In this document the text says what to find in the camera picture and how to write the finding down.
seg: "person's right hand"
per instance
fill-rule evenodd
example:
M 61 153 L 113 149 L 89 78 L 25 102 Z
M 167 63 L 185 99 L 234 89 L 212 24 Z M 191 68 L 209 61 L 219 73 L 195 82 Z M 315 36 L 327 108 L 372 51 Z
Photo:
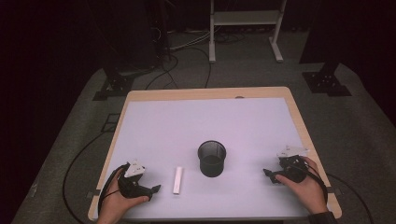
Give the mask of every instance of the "person's right hand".
M 301 158 L 303 158 L 303 160 L 305 160 L 310 167 L 318 171 L 317 164 L 314 161 L 311 161 L 307 157 Z M 309 168 L 308 171 L 314 175 L 317 175 L 317 173 L 313 171 L 312 168 Z M 297 195 L 297 197 L 300 199 L 300 202 L 303 203 L 310 214 L 329 212 L 320 184 L 310 176 L 307 176 L 300 183 L 295 183 L 283 175 L 276 175 L 276 179 L 282 184 L 288 186 Z

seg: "table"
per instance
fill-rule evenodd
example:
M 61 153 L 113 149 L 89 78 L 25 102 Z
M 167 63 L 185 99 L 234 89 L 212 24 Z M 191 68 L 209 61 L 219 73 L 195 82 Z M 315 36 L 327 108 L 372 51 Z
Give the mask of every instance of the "table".
M 149 221 L 155 221 L 155 220 L 205 220 L 205 219 L 211 219 L 211 220 L 240 220 L 240 219 L 249 219 L 249 220 L 263 220 L 263 219 L 290 219 L 290 218 L 298 218 L 298 217 L 304 217 L 306 216 L 306 212 L 302 208 L 302 206 L 298 203 L 298 200 L 292 195 L 292 193 L 284 186 L 274 186 L 270 183 L 270 180 L 265 177 L 261 171 L 262 168 L 267 167 L 270 169 L 276 169 L 275 167 L 268 167 L 271 166 L 269 163 L 273 162 L 276 160 L 276 153 L 274 152 L 274 156 L 270 160 L 267 160 L 266 158 L 258 158 L 257 161 L 259 164 L 255 164 L 255 167 L 253 165 L 244 165 L 243 167 L 247 167 L 246 171 L 243 170 L 245 168 L 242 168 L 242 174 L 238 174 L 238 170 L 235 170 L 235 167 L 238 168 L 238 160 L 240 161 L 243 160 L 243 156 L 239 154 L 238 156 L 235 157 L 235 153 L 240 153 L 240 150 L 235 150 L 236 148 L 239 148 L 235 145 L 235 142 L 231 144 L 232 140 L 228 139 L 229 135 L 235 134 L 236 132 L 233 133 L 227 133 L 227 136 L 222 136 L 223 139 L 220 139 L 221 143 L 228 143 L 228 145 L 225 145 L 226 148 L 228 148 L 228 154 L 225 162 L 225 168 L 223 174 L 219 176 L 218 179 L 213 178 L 210 179 L 208 177 L 203 177 L 202 174 L 199 174 L 199 162 L 197 159 L 196 155 L 196 150 L 193 150 L 192 153 L 188 153 L 188 155 L 185 153 L 184 148 L 190 147 L 189 141 L 184 141 L 187 135 L 183 135 L 183 132 L 181 137 L 184 139 L 181 139 L 177 142 L 176 146 L 182 146 L 182 149 L 169 149 L 169 147 L 161 148 L 161 150 L 158 149 L 158 145 L 155 148 L 150 148 L 150 146 L 143 146 L 141 145 L 141 142 L 136 141 L 136 140 L 131 140 L 131 141 L 136 141 L 133 143 L 121 143 L 121 139 L 124 139 L 122 141 L 125 141 L 125 139 L 134 139 L 134 128 L 131 129 L 131 127 L 136 127 L 138 125 L 139 120 L 144 120 L 144 115 L 140 114 L 141 118 L 137 119 L 136 117 L 132 118 L 130 116 L 131 111 L 139 111 L 140 108 L 145 108 L 145 107 L 152 107 L 154 105 L 161 105 L 161 107 L 158 107 L 159 111 L 161 113 L 165 113 L 166 117 L 169 119 L 166 119 L 165 121 L 169 121 L 170 123 L 173 123 L 175 121 L 170 121 L 170 117 L 172 113 L 175 113 L 172 109 L 175 109 L 175 106 L 180 106 L 180 104 L 211 104 L 211 103 L 216 103 L 216 102 L 221 102 L 223 107 L 228 108 L 227 106 L 233 106 L 233 105 L 240 105 L 240 104 L 249 104 L 250 101 L 253 102 L 263 102 L 264 104 L 274 104 L 274 105 L 279 105 L 280 102 L 284 102 L 287 112 L 290 117 L 290 122 L 292 125 L 295 127 L 295 132 L 297 134 L 298 141 L 302 144 L 302 147 L 306 147 L 309 149 L 307 156 L 311 158 L 313 161 L 315 161 L 318 164 L 318 171 L 325 182 L 325 184 L 329 187 L 330 183 L 325 175 L 324 169 L 320 163 L 319 157 L 317 152 L 315 151 L 315 148 L 313 146 L 313 143 L 309 137 L 308 131 L 304 126 L 303 119 L 299 113 L 299 110 L 297 108 L 297 105 L 295 104 L 293 97 L 290 93 L 290 90 L 286 87 L 265 87 L 265 88 L 231 88 L 231 89 L 204 89 L 204 90 L 172 90 L 172 91 L 131 91 L 126 99 L 124 108 L 122 109 L 121 116 L 120 116 L 120 121 L 119 125 L 117 127 L 117 130 L 114 134 L 113 141 L 111 143 L 109 152 L 107 154 L 106 162 L 104 165 L 104 169 L 102 171 L 101 177 L 99 179 L 97 189 L 101 189 L 102 186 L 106 182 L 106 178 L 109 176 L 109 174 L 114 170 L 115 164 L 114 160 L 116 158 L 122 158 L 125 160 L 128 158 L 129 155 L 127 154 L 122 154 L 120 155 L 120 152 L 125 150 L 123 148 L 125 147 L 136 147 L 134 149 L 131 149 L 131 153 L 137 153 L 139 156 L 139 160 L 143 159 L 145 161 L 143 165 L 147 165 L 147 171 L 145 172 L 144 176 L 142 177 L 141 180 L 144 179 L 144 182 L 140 183 L 141 185 L 145 187 L 153 187 L 156 184 L 162 184 L 162 188 L 160 189 L 160 192 L 158 194 L 155 194 L 153 196 L 153 199 L 149 203 L 144 203 L 139 205 L 138 207 L 132 209 L 133 211 L 128 212 L 126 214 L 126 217 L 124 218 L 135 218 L 134 220 L 149 220 Z M 256 111 L 256 106 L 254 108 L 248 109 L 248 110 L 243 110 L 242 113 L 250 113 L 250 111 Z M 205 110 L 200 110 L 200 114 L 204 114 Z M 177 115 L 177 118 L 180 120 L 196 120 L 196 117 L 190 117 L 191 113 L 180 113 Z M 151 117 L 153 120 L 149 122 L 148 120 L 148 127 L 145 127 L 146 130 L 141 130 L 139 132 L 142 132 L 142 136 L 144 136 L 144 132 L 151 133 L 154 136 L 160 135 L 163 132 L 156 131 L 156 129 L 159 129 L 159 127 L 156 127 L 156 124 L 161 126 L 161 119 L 156 119 L 154 116 Z M 247 128 L 245 127 L 244 122 L 237 122 L 234 120 L 237 124 L 236 127 L 241 128 L 246 130 Z M 249 125 L 255 125 L 255 122 L 250 122 Z M 276 129 L 275 125 L 269 124 L 268 127 L 270 127 L 272 130 Z M 166 133 L 171 134 L 172 132 L 172 127 L 167 127 L 166 129 L 164 127 L 161 127 L 163 131 L 166 131 Z M 287 135 L 287 132 L 289 130 L 281 130 L 285 135 Z M 197 145 L 199 142 L 203 142 L 202 139 L 206 139 L 207 136 L 205 136 L 205 133 L 203 133 L 203 136 L 200 136 L 199 134 L 194 134 L 194 136 L 191 138 L 193 139 L 194 144 Z M 239 135 L 241 136 L 239 138 L 238 143 L 244 143 L 246 144 L 246 141 L 244 141 L 244 138 L 247 138 L 246 136 L 243 136 L 242 132 Z M 168 139 L 169 142 L 175 141 L 174 138 L 172 138 L 173 135 L 171 135 Z M 156 140 L 152 139 L 150 145 L 155 145 L 158 144 L 156 143 Z M 296 139 L 290 138 L 291 142 L 293 144 L 298 144 L 296 143 Z M 171 154 L 171 158 L 174 158 L 173 160 L 168 160 L 166 158 L 167 154 Z M 155 155 L 160 155 L 160 159 L 154 159 Z M 183 160 L 177 161 L 177 156 L 180 156 L 181 158 L 184 158 Z M 161 171 L 159 172 L 158 167 L 156 167 L 155 163 L 151 163 L 150 160 L 156 160 L 156 163 L 160 163 L 161 166 L 163 166 L 163 169 L 160 169 Z M 183 167 L 185 167 L 186 171 L 183 175 L 183 181 L 182 186 L 181 186 L 181 193 L 180 195 L 176 196 L 173 195 L 171 192 L 171 189 L 173 188 L 173 178 L 174 178 L 174 171 L 172 170 L 173 167 L 176 168 L 175 161 L 178 163 L 183 163 L 183 161 L 188 161 L 187 163 L 181 164 Z M 227 176 L 232 176 L 235 180 L 238 180 L 238 178 L 245 178 L 243 181 L 235 181 L 231 183 L 235 183 L 234 185 L 228 185 L 230 187 L 224 188 L 221 186 L 222 182 L 227 182 L 230 181 L 227 179 Z M 242 210 L 239 210 L 238 207 L 232 207 L 227 200 L 232 197 L 237 197 L 238 194 L 242 193 L 234 193 L 235 190 L 245 188 L 244 186 L 245 181 L 252 181 L 250 184 L 248 184 L 248 188 L 251 187 L 251 189 L 248 189 L 251 192 L 258 192 L 255 194 L 257 197 L 252 197 L 251 200 L 238 200 L 238 204 L 240 204 L 240 207 Z M 201 190 L 204 188 L 209 188 L 211 187 L 213 192 L 208 192 L 205 190 Z M 276 193 L 269 193 L 268 190 L 275 190 Z M 203 203 L 207 202 L 205 201 L 205 197 L 209 195 L 209 199 L 213 199 L 209 205 L 203 206 Z M 265 195 L 265 199 L 271 201 L 270 203 L 265 203 L 265 204 L 260 204 L 261 200 L 256 200 L 255 198 L 260 198 L 260 195 Z M 211 213 L 210 211 L 206 211 L 206 207 L 210 207 L 211 204 L 216 204 L 217 201 L 224 201 L 225 203 L 222 204 L 222 206 L 225 206 L 226 209 L 225 211 L 222 211 L 221 209 L 217 209 L 216 212 Z M 89 218 L 90 219 L 96 219 L 97 214 L 95 214 L 96 206 L 98 202 L 98 196 L 95 196 L 92 200 L 92 205 L 89 211 Z M 243 208 L 246 206 L 250 206 L 252 203 L 257 203 L 256 206 L 254 205 L 251 207 L 251 209 L 248 209 L 248 211 L 244 211 Z M 286 210 L 290 210 L 288 212 L 285 212 L 282 209 L 278 208 L 272 208 L 271 206 L 264 209 L 264 211 L 261 211 L 260 209 L 257 210 L 257 208 L 260 208 L 260 206 L 267 206 L 268 204 L 284 204 L 281 206 L 286 206 Z M 334 215 L 336 217 L 340 217 L 342 212 L 341 208 L 334 196 L 333 193 L 329 194 L 329 203 L 328 205 L 330 206 L 331 210 L 334 212 Z M 145 211 L 148 211 L 148 209 L 155 208 L 153 213 L 151 214 L 145 214 Z M 179 209 L 176 212 L 173 211 L 172 209 L 176 208 Z
M 215 26 L 216 25 L 263 25 L 274 24 L 274 35 L 269 37 L 276 61 L 283 62 L 282 54 L 277 46 L 277 37 L 283 20 L 287 0 L 282 0 L 279 10 L 262 11 L 215 11 L 214 0 L 210 1 L 210 40 L 209 61 L 216 61 Z

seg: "dark curtain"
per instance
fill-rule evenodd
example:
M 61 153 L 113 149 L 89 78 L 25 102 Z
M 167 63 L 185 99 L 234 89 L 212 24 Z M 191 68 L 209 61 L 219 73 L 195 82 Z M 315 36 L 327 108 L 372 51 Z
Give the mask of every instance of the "dark curtain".
M 337 61 L 348 66 L 393 124 L 395 11 L 390 1 L 322 0 L 301 57 L 301 63 Z

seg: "finger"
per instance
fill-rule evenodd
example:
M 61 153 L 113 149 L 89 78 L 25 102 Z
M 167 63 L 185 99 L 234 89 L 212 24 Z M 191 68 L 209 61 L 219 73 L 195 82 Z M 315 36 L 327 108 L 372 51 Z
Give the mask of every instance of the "finger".
M 294 189 L 295 186 L 297 185 L 295 182 L 293 182 L 292 180 L 288 179 L 283 175 L 276 175 L 275 179 L 277 179 L 280 183 L 288 186 L 290 189 Z
M 123 168 L 120 168 L 116 172 L 116 174 L 114 175 L 113 179 L 110 182 L 110 185 L 108 186 L 107 191 L 113 191 L 113 190 L 116 190 L 119 187 L 119 183 L 118 183 L 117 180 L 119 179 L 119 176 L 120 176 L 122 170 L 123 170 Z
M 148 196 L 140 196 L 140 197 L 132 198 L 132 199 L 128 200 L 130 207 L 137 206 L 138 204 L 145 203 L 148 201 L 149 201 Z

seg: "person's left hand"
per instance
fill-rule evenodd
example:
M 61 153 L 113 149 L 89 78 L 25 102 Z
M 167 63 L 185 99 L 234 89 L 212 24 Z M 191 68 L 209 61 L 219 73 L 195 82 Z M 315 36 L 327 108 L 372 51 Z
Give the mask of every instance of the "person's left hand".
M 111 180 L 110 185 L 107 188 L 105 195 L 108 196 L 103 199 L 102 208 L 97 223 L 117 223 L 130 208 L 149 200 L 148 196 L 140 196 L 131 199 L 124 198 L 119 191 L 118 183 L 118 177 L 120 176 L 121 172 L 122 169 L 117 171 L 116 175 Z

